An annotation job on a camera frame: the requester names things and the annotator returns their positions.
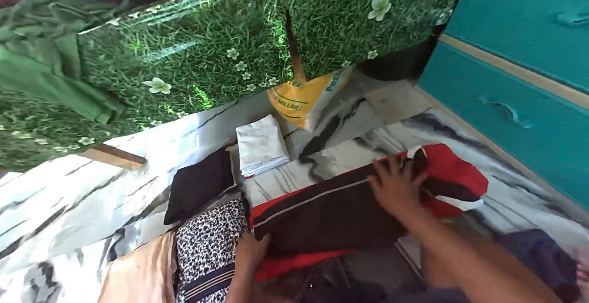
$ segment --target teal cabinet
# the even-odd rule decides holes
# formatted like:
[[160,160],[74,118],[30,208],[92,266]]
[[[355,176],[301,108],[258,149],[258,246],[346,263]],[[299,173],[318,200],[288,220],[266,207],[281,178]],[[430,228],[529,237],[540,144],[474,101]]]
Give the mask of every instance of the teal cabinet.
[[419,86],[589,209],[589,111],[442,42]]
[[589,93],[589,0],[460,0],[445,33]]

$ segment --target beige fabric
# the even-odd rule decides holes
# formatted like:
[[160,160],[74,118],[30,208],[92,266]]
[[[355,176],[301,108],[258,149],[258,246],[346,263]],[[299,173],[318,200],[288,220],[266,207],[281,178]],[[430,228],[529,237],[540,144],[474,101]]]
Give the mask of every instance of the beige fabric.
[[175,233],[110,262],[98,303],[174,303]]

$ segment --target grass print fabric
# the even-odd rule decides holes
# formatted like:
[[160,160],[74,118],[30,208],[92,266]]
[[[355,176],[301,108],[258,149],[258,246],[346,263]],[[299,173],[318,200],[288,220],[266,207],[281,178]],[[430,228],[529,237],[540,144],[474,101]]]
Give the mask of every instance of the grass print fabric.
[[[110,21],[78,36],[82,80],[129,109],[105,125],[14,95],[12,109],[0,114],[0,137],[9,139],[0,147],[0,167],[27,170],[83,150],[55,146],[74,147],[83,137],[100,143],[289,81],[286,10],[310,80],[424,41],[454,2],[373,1],[169,0]],[[15,130],[31,138],[11,135]]]

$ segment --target green cloth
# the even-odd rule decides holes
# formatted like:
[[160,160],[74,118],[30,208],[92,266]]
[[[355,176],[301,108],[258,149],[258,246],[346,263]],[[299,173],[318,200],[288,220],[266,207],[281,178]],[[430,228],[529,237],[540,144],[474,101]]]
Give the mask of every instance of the green cloth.
[[125,106],[81,80],[76,33],[114,18],[128,4],[21,0],[0,10],[0,85],[97,122],[114,121]]

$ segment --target striped fabric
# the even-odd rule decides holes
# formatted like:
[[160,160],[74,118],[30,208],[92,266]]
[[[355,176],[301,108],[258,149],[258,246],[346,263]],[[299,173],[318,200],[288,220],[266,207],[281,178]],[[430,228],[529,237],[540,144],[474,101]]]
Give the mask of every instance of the striped fabric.
[[185,302],[198,302],[213,292],[229,287],[234,274],[234,264],[229,264],[194,280],[184,287]]

